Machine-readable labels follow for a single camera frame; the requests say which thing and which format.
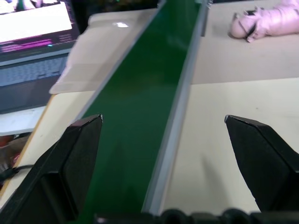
black cable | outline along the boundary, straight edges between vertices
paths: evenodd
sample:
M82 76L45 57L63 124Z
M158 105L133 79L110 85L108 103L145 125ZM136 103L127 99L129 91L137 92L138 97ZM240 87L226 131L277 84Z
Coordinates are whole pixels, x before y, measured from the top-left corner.
M33 165L25 165L20 167L9 168L0 173L0 184L4 181L13 178L20 170L31 169Z

laptop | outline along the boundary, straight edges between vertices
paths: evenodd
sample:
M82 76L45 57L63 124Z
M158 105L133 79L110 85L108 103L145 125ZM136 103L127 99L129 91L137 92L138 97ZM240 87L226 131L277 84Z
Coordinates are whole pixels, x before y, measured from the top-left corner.
M0 0L0 114L46 105L79 29L70 0Z

laptop keyboard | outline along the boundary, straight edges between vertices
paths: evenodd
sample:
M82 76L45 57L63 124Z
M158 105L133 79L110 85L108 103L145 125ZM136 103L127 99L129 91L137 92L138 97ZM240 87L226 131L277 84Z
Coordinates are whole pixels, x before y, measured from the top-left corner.
M1 69L0 86L59 76L65 68L66 59L67 57L59 57Z

pink plush toy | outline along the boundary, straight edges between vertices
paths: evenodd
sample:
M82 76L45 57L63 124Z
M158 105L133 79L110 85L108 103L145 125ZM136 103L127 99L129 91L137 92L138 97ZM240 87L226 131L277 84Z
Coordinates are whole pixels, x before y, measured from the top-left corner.
M282 0L273 9L255 8L244 15L234 15L230 33L249 43L264 36L299 33L299 0Z

laptop screen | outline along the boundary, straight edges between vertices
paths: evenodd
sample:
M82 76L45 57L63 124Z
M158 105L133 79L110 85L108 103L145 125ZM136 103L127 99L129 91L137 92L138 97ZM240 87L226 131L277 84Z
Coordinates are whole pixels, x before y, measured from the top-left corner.
M79 36L69 0L0 0L0 31L0 56L55 48Z

